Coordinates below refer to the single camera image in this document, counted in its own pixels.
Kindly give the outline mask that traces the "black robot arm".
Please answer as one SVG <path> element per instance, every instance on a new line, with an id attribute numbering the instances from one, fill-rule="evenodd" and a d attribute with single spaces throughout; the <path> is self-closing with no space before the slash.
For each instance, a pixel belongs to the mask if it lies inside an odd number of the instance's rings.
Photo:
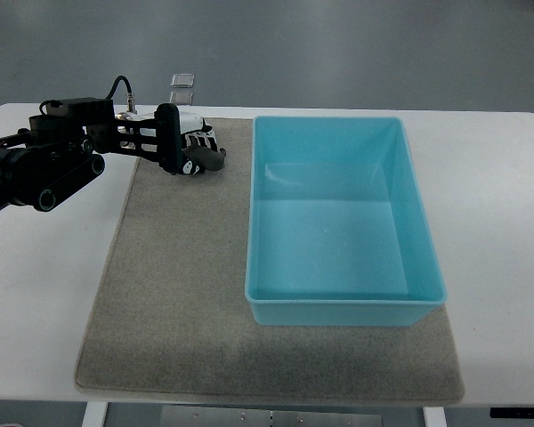
<path id="1" fill-rule="evenodd" d="M 28 122 L 0 138 L 0 211 L 52 211 L 104 172 L 107 153 L 162 159 L 155 120 L 117 117 L 111 96 L 46 100 Z"/>

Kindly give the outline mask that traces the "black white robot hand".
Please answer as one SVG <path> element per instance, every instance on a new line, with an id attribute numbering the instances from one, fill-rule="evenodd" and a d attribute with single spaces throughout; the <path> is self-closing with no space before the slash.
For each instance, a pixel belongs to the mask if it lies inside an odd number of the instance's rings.
<path id="1" fill-rule="evenodd" d="M 148 159 L 170 174 L 184 174 L 187 158 L 184 150 L 191 145 L 222 149 L 214 129 L 195 113 L 179 111 L 173 104 L 162 104 L 150 115 L 134 111 L 116 114 L 120 138 L 118 152 Z"/>

